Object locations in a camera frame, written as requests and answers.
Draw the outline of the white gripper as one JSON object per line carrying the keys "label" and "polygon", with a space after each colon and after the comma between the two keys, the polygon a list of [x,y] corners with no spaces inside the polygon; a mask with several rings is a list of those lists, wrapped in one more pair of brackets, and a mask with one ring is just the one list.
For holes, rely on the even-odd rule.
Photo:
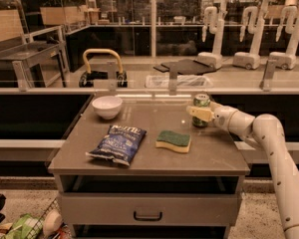
{"label": "white gripper", "polygon": [[228,131],[230,119],[237,112],[237,109],[211,102],[209,108],[188,106],[186,111],[189,115],[198,118],[199,120],[206,122],[213,120],[215,126]]}

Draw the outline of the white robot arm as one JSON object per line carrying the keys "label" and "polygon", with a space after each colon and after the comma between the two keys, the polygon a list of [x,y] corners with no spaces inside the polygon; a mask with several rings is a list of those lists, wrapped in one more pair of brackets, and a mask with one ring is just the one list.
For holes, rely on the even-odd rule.
{"label": "white robot arm", "polygon": [[186,111],[266,153],[285,238],[299,239],[299,170],[287,149],[280,120],[269,114],[254,117],[215,102],[202,108],[188,106]]}

